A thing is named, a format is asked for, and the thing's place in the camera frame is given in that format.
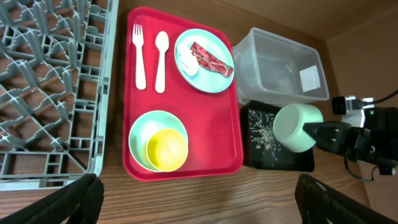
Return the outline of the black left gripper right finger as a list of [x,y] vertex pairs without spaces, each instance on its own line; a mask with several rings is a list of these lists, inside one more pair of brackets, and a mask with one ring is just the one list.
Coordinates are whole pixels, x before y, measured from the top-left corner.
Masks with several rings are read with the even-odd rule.
[[308,174],[301,174],[295,200],[303,224],[397,224]]

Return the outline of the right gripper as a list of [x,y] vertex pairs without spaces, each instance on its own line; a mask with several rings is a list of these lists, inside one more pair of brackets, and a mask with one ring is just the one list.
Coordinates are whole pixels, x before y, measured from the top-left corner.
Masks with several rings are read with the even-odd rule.
[[326,152],[340,152],[344,145],[345,169],[352,176],[356,174],[349,168],[349,161],[370,163],[380,175],[397,174],[397,124],[387,123],[378,130],[330,121],[305,123],[303,130]]

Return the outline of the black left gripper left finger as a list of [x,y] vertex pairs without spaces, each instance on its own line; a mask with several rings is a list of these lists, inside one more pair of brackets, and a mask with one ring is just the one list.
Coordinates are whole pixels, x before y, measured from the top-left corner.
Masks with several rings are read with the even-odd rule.
[[97,223],[104,184],[96,174],[83,177],[1,219],[1,223]]

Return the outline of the light green bowl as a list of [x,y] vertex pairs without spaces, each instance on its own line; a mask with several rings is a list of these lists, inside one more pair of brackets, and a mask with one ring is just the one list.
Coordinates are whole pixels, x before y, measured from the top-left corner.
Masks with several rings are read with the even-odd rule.
[[292,103],[279,110],[274,118],[276,140],[292,152],[300,153],[313,147],[316,141],[307,134],[305,123],[322,123],[321,111],[313,105]]

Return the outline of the food scraps and rice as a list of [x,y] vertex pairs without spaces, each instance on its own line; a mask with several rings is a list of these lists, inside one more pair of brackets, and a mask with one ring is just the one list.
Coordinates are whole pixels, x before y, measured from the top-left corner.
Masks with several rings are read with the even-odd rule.
[[277,142],[272,128],[275,114],[249,110],[248,118],[250,143],[254,143],[254,148],[263,154],[270,153],[273,160],[277,161],[277,153],[282,146]]

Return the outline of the yellow plastic cup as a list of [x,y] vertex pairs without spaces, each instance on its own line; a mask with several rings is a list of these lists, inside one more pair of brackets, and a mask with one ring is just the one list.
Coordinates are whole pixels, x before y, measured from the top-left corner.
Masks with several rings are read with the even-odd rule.
[[148,163],[160,172],[173,172],[184,165],[188,157],[188,142],[175,129],[161,129],[146,143]]

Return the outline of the red snack wrapper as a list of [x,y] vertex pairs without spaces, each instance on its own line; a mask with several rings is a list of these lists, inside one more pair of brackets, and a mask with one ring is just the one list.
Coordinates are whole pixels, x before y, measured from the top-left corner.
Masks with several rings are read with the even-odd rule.
[[216,58],[212,53],[207,51],[198,43],[194,42],[191,45],[190,50],[192,55],[196,57],[199,66],[211,72],[219,73],[225,78],[229,78],[232,75],[234,71],[232,66]]

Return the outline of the white tissue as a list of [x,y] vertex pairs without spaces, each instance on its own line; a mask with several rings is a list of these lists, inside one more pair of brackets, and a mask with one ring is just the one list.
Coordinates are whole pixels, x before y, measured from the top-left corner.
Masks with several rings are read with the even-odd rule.
[[178,52],[180,54],[180,65],[182,66],[182,70],[188,76],[196,75],[199,69],[196,56],[192,54],[190,49],[180,48]]

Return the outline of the white plastic fork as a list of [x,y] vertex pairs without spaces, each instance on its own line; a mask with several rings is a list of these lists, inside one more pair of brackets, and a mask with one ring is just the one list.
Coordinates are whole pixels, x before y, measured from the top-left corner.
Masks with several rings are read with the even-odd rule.
[[139,90],[144,90],[146,88],[146,73],[142,53],[144,34],[140,24],[133,25],[132,43],[136,47],[136,87]]

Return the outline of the white plastic spoon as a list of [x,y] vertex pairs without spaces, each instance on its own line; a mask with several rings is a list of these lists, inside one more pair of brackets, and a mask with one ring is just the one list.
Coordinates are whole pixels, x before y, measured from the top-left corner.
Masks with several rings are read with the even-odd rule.
[[157,93],[165,91],[165,53],[169,49],[169,37],[165,31],[160,31],[155,39],[155,45],[159,50],[159,62],[155,79]]

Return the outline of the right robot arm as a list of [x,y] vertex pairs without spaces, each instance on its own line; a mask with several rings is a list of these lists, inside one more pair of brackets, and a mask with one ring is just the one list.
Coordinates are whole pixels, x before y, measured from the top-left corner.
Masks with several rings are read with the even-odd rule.
[[345,169],[355,178],[348,161],[367,162],[381,175],[397,173],[397,108],[376,107],[364,110],[364,125],[346,122],[305,123],[303,130],[323,151],[344,157]]

